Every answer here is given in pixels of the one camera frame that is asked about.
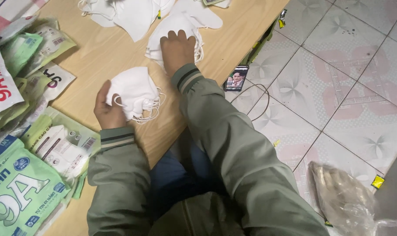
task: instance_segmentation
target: blue jeans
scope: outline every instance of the blue jeans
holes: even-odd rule
[[[156,221],[175,203],[212,191],[227,196],[226,188],[214,170],[207,154],[194,143],[190,149],[195,175],[188,173],[183,165],[168,151],[149,172],[151,188],[149,207]]]

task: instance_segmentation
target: phone screen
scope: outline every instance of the phone screen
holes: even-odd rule
[[[237,66],[224,83],[226,92],[239,92],[242,90],[248,74],[248,66]]]

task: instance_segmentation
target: ribbed cuff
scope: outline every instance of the ribbed cuff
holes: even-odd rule
[[[171,78],[171,82],[177,87],[181,94],[185,94],[201,79],[204,79],[204,77],[196,65],[194,63],[189,63],[175,72],[174,76]]]
[[[121,127],[101,130],[101,152],[134,143],[134,128]]]

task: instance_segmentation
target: cable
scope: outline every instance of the cable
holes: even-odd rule
[[[258,116],[257,118],[253,119],[252,121],[255,121],[255,120],[257,120],[259,117],[263,116],[264,113],[265,113],[265,112],[267,111],[267,109],[269,108],[269,104],[270,104],[270,94],[269,94],[268,89],[267,89],[264,85],[262,85],[262,84],[260,84],[260,83],[252,85],[252,86],[248,87],[247,89],[245,89],[244,91],[242,91],[242,93],[238,94],[238,96],[236,96],[236,97],[230,102],[230,104],[232,104],[233,101],[236,100],[239,96],[241,96],[241,94],[243,94],[245,91],[247,91],[248,89],[250,89],[250,88],[252,88],[252,87],[254,87],[254,86],[258,86],[258,85],[261,85],[261,86],[265,89],[265,92],[266,92],[267,95],[269,96],[269,100],[267,101],[267,106],[265,107],[263,113],[261,113],[260,116]]]

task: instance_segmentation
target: person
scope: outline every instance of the person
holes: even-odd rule
[[[205,178],[219,181],[189,178],[170,153],[150,170],[122,108],[105,103],[106,81],[94,109],[101,151],[88,166],[88,183],[96,186],[88,234],[327,236],[323,219],[299,196],[291,169],[273,145],[196,67],[195,42],[184,31],[170,31],[161,39],[162,56],[182,95],[192,155],[201,167],[211,165],[201,169]]]
[[[241,86],[245,76],[246,74],[243,72],[234,71],[232,76],[233,79],[232,81],[227,82],[227,86],[233,86],[233,87]]]

